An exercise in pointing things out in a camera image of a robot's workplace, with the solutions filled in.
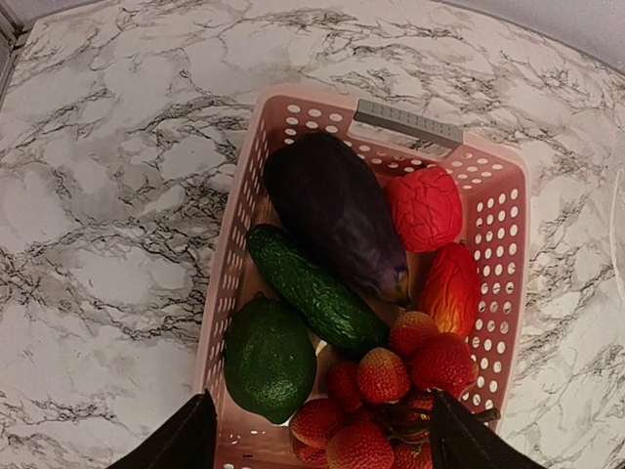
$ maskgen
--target avocado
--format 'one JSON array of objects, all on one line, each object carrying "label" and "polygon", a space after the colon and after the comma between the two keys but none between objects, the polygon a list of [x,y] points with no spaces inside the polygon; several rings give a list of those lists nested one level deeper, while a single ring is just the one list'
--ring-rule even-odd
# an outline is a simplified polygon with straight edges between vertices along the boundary
[{"label": "avocado", "polygon": [[232,399],[273,424],[284,423],[313,389],[316,356],[306,326],[292,308],[262,293],[232,319],[224,360]]},{"label": "avocado", "polygon": [[389,327],[355,292],[308,260],[287,233],[257,225],[247,249],[261,276],[302,316],[319,338],[353,360],[385,347]]}]

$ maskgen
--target gray basket handle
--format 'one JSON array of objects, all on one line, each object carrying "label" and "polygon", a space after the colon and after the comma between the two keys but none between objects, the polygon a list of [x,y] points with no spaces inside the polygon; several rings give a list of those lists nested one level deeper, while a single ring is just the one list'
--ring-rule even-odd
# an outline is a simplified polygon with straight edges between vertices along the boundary
[{"label": "gray basket handle", "polygon": [[416,137],[448,149],[457,149],[464,141],[464,131],[460,127],[367,100],[358,100],[354,120]]}]

